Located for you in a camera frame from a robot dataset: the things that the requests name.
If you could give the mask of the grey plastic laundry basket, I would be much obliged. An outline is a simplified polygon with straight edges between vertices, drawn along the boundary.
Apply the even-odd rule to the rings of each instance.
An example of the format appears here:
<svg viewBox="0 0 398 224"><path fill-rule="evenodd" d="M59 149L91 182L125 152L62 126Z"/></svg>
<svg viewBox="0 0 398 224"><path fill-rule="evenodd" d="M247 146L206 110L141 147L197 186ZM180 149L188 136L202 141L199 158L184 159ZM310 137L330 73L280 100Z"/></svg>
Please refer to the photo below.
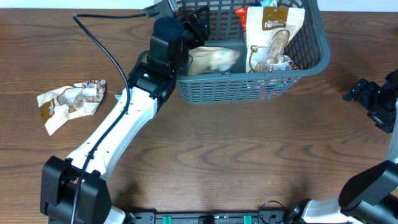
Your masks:
<svg viewBox="0 0 398 224"><path fill-rule="evenodd" d="M237 62L225 72L188 76L181 70L177 88L182 98L192 104L232 101L269 100L281 96L303 77L321 73L329 63L330 49L322 15L316 0L278 0L278 6L305 9L303 26L284 49L298 67L296 70L246 72L247 47L235 9L255 0L180 0L179 12L187 15L202 6L210 8L211 35L207 47L225 47L240 52Z"/></svg>

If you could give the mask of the orange spaghetti pasta package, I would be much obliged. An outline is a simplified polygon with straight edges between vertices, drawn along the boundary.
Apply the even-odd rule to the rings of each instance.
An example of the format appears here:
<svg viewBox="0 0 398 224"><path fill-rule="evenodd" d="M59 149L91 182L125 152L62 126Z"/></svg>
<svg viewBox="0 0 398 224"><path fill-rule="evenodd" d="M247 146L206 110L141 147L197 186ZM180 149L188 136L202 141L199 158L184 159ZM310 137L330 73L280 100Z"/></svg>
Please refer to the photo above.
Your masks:
<svg viewBox="0 0 398 224"><path fill-rule="evenodd" d="M271 57L268 55L272 29L266 27L272 7L242 7L235 10L241 20L244 31L247 55L245 77L240 83L238 99L265 100L273 85L264 77L255 77L271 68Z"/></svg>

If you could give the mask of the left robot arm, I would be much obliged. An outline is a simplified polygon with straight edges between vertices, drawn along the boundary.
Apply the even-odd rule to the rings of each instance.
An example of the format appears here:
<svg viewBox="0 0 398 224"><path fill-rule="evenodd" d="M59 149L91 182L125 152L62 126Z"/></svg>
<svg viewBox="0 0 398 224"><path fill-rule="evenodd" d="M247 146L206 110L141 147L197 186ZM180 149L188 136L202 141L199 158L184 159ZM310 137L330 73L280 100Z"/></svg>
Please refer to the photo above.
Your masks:
<svg viewBox="0 0 398 224"><path fill-rule="evenodd" d="M150 48L122 75L125 88L115 107L79 148L44 164L40 212L53 223L127 222L126 212L112 204L111 174L134 136L174 91L178 71L193 62L190 50L210 36L208 6L185 14L151 6L144 16L155 18Z"/></svg>

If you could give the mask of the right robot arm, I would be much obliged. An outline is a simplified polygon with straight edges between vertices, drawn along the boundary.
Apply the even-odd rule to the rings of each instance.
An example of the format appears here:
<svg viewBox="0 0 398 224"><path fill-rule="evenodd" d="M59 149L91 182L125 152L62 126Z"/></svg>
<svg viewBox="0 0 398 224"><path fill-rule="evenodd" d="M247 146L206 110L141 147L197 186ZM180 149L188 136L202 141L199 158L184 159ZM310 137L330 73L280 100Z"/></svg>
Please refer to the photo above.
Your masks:
<svg viewBox="0 0 398 224"><path fill-rule="evenodd" d="M397 223L397 72L385 84L360 79L343 96L367 109L375 125L391 135L384 160L345 183L339 196L298 204L284 223Z"/></svg>

